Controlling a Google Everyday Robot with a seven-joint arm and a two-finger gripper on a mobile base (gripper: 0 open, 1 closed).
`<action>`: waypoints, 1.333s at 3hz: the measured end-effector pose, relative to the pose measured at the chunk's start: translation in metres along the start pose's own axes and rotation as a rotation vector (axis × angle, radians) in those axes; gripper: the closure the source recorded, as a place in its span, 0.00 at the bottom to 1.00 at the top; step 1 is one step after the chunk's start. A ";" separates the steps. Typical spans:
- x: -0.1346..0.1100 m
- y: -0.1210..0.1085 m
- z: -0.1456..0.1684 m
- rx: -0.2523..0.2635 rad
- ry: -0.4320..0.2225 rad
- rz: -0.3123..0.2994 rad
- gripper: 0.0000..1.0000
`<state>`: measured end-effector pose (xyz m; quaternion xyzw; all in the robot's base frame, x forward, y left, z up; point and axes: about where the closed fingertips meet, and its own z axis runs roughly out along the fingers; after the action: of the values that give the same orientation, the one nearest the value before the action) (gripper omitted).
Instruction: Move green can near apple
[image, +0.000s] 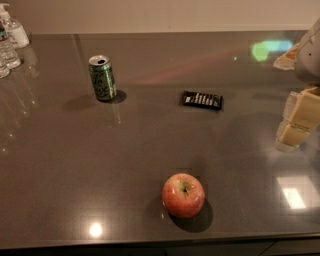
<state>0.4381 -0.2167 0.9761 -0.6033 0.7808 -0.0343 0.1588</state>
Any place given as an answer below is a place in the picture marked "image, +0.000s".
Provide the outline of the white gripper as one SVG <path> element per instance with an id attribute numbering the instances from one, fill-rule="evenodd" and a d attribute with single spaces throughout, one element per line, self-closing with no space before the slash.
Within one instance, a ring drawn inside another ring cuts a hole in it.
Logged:
<path id="1" fill-rule="evenodd" d="M 300 43 L 278 57 L 273 66 L 285 71 L 295 69 L 300 80 L 307 84 L 320 84 L 320 18 Z M 295 150 L 319 125 L 320 88 L 291 91 L 276 133 L 275 148 L 282 152 Z"/>

